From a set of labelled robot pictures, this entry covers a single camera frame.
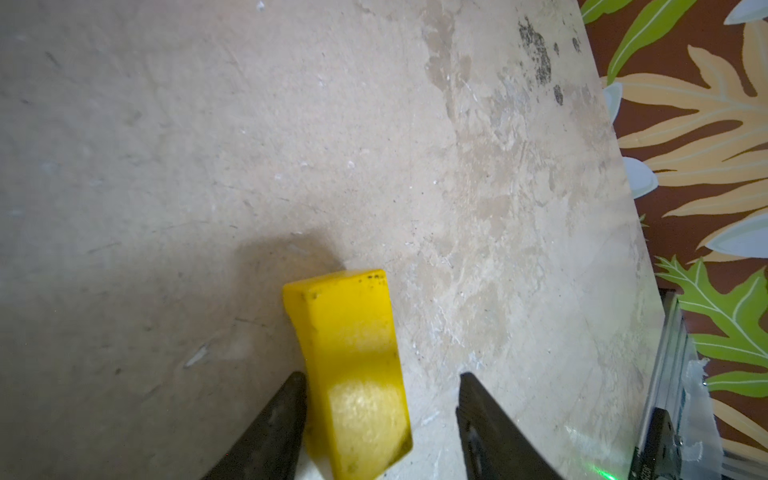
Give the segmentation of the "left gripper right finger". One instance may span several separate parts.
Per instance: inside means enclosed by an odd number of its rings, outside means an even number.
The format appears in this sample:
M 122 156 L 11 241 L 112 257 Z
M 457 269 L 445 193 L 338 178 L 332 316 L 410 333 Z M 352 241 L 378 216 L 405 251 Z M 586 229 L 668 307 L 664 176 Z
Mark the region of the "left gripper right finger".
M 456 417 L 469 479 L 560 477 L 470 372 L 460 375 Z

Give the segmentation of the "yellow arch block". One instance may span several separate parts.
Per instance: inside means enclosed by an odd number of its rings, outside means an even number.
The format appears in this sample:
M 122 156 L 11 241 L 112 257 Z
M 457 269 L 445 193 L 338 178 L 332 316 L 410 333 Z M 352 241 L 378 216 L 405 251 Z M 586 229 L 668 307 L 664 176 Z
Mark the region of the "yellow arch block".
M 378 478 L 413 447 L 385 271 L 288 283 L 282 298 L 305 360 L 309 455 L 334 479 Z

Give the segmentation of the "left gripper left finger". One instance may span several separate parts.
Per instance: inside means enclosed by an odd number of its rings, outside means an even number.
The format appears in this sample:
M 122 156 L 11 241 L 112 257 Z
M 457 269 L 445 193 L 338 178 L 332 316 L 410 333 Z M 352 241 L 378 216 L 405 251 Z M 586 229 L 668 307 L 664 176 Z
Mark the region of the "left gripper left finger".
M 307 418 L 307 378 L 291 373 L 206 479 L 293 480 Z

